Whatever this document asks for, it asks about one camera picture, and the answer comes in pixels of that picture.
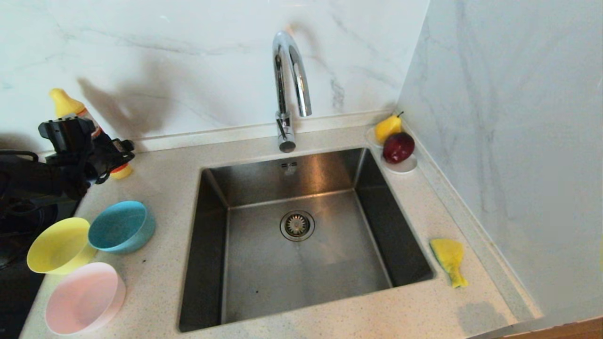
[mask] pink bowl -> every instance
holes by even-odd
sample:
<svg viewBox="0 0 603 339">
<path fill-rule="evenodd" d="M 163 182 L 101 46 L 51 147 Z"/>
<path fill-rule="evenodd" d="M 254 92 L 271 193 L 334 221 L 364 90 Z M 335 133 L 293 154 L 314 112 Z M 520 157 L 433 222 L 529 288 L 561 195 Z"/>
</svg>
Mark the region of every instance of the pink bowl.
<svg viewBox="0 0 603 339">
<path fill-rule="evenodd" d="M 46 306 L 46 325 L 59 335 L 94 331 L 117 314 L 124 297 L 124 281 L 111 265 L 84 265 L 52 292 Z"/>
</svg>

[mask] sponge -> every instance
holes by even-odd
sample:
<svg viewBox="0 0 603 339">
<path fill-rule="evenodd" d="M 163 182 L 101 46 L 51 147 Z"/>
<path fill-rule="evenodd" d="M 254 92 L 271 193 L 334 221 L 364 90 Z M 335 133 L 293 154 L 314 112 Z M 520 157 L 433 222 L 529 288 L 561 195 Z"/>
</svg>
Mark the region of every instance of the sponge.
<svg viewBox="0 0 603 339">
<path fill-rule="evenodd" d="M 440 262 L 442 268 L 450 276 L 452 287 L 469 286 L 469 283 L 459 271 L 463 255 L 465 254 L 463 245 L 458 241 L 450 239 L 433 239 L 429 242 L 429 245 L 431 245 L 431 249 L 434 251 L 435 257 Z"/>
</svg>

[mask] faucet base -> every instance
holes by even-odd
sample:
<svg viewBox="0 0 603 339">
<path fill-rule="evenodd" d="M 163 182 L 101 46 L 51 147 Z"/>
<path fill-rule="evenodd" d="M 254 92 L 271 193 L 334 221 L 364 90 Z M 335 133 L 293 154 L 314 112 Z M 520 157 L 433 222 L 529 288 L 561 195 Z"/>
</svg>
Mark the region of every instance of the faucet base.
<svg viewBox="0 0 603 339">
<path fill-rule="evenodd" d="M 279 149 L 281 152 L 290 153 L 295 150 L 295 142 L 293 141 L 285 141 L 279 145 Z"/>
</svg>

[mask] blue bowl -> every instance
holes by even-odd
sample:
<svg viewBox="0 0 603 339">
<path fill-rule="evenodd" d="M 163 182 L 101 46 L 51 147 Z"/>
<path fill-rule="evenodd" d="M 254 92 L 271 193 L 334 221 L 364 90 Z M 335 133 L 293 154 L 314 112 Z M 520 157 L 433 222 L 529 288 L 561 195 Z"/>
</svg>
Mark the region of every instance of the blue bowl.
<svg viewBox="0 0 603 339">
<path fill-rule="evenodd" d="M 155 220 L 138 201 L 122 201 L 98 215 L 88 231 L 92 247 L 111 253 L 130 253 L 151 239 Z"/>
</svg>

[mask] black cable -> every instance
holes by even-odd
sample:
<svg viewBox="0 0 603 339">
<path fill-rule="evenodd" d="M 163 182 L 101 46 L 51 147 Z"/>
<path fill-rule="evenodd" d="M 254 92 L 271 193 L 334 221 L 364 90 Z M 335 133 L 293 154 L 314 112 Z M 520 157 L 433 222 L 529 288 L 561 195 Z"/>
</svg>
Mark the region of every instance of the black cable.
<svg viewBox="0 0 603 339">
<path fill-rule="evenodd" d="M 33 162 L 38 161 L 37 154 L 30 151 L 0 150 L 0 156 L 30 156 L 33 158 Z"/>
</svg>

